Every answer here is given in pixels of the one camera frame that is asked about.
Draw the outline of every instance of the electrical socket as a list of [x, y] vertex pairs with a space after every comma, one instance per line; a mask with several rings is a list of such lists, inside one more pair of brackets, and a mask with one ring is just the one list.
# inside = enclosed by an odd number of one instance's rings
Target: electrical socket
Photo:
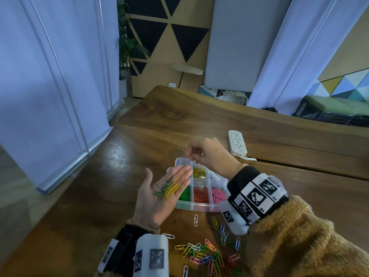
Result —
[[229, 152], [238, 157], [246, 157], [247, 149], [242, 133], [235, 130], [228, 131]]

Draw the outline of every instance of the hand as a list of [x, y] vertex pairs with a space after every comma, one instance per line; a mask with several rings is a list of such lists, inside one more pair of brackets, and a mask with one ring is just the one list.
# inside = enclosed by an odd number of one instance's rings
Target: hand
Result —
[[[152, 172], [149, 168], [146, 168], [146, 179], [138, 189], [136, 208], [132, 221], [139, 222], [152, 229], [158, 229], [173, 212], [179, 196], [190, 184], [191, 174], [191, 166], [186, 165], [183, 167], [179, 165], [171, 168], [151, 188]], [[163, 191], [162, 187], [169, 181], [179, 184], [180, 187], [173, 194], [169, 194], [167, 200], [164, 200], [164, 195], [158, 196], [154, 194], [154, 191]]]
[[191, 160], [205, 165], [210, 170], [219, 175], [232, 179], [244, 166], [233, 157], [216, 138], [205, 138], [192, 141], [186, 151], [185, 156]]

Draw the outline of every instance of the wood grain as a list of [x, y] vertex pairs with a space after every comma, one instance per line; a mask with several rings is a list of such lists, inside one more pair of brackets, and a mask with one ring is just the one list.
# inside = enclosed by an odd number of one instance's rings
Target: wood grain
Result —
[[240, 131], [249, 157], [369, 179], [369, 128], [285, 116], [157, 86], [121, 124], [225, 139]]
[[[154, 181], [158, 180], [177, 157], [183, 156], [191, 138], [115, 126], [76, 180], [7, 261], [0, 276], [92, 276], [110, 239], [133, 214], [145, 167], [153, 171]], [[318, 216], [333, 221], [341, 235], [369, 250], [367, 181], [275, 164], [252, 164], [279, 177], [289, 194], [300, 195]], [[199, 216], [196, 228], [194, 214]], [[211, 227], [213, 215], [220, 225], [223, 219], [219, 213], [175, 210], [162, 225], [162, 233], [176, 236], [169, 242], [171, 276], [182, 276], [185, 264], [191, 276], [205, 275], [205, 268], [182, 258], [174, 245], [207, 238], [219, 247], [218, 231]], [[243, 236], [241, 248], [245, 243]], [[225, 254], [232, 252], [219, 248]], [[245, 260], [242, 258], [238, 265], [245, 268]]]

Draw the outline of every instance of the floor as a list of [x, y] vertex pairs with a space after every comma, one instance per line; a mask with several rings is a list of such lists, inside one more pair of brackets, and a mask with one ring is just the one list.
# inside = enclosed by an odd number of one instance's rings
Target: floor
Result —
[[[125, 98], [124, 105], [110, 120], [110, 126], [114, 126], [120, 117], [140, 100], [132, 97]], [[0, 146], [0, 267], [85, 165], [86, 163], [79, 167], [51, 194], [42, 195], [36, 191], [33, 183]]]

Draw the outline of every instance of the brown fleece jacket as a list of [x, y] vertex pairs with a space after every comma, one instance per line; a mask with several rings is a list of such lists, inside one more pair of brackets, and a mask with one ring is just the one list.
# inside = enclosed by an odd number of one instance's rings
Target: brown fleece jacket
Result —
[[252, 224], [246, 237], [244, 256], [255, 277], [369, 276], [368, 254], [338, 235], [332, 222], [317, 218], [299, 196]]

